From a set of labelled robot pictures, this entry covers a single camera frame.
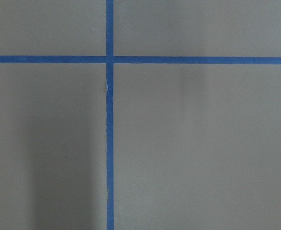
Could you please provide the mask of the blue tape line horizontal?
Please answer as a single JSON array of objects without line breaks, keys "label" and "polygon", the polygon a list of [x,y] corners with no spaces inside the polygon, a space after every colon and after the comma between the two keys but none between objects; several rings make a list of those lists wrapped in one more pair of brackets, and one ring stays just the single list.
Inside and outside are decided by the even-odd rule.
[{"label": "blue tape line horizontal", "polygon": [[0,63],[115,64],[263,64],[281,65],[281,57],[162,57],[162,56],[0,56]]}]

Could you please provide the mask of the blue tape line vertical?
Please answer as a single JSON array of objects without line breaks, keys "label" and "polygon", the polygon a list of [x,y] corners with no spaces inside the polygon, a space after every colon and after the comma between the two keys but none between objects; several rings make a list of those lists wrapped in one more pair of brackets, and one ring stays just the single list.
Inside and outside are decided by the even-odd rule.
[{"label": "blue tape line vertical", "polygon": [[114,144],[113,144],[113,1],[106,1],[106,147],[107,230],[114,229]]}]

